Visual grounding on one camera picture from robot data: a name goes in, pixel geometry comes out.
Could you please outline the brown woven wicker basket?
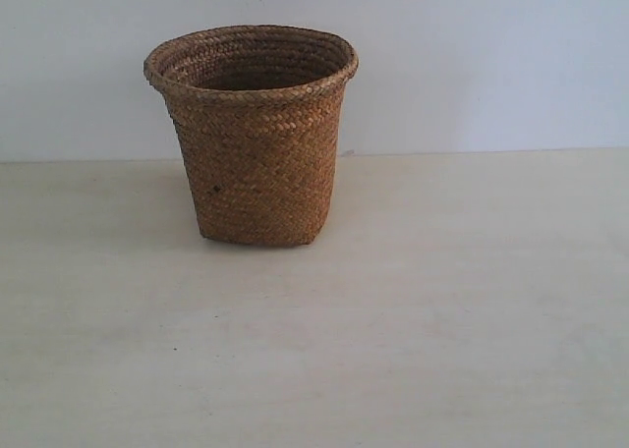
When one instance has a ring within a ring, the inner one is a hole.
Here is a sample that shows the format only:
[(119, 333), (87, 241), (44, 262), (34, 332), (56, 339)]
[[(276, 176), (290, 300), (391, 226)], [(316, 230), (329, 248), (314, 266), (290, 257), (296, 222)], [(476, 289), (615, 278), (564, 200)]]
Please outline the brown woven wicker basket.
[(173, 122), (203, 237), (279, 248), (315, 240), (358, 67), (345, 38), (281, 25), (195, 31), (149, 52), (143, 73)]

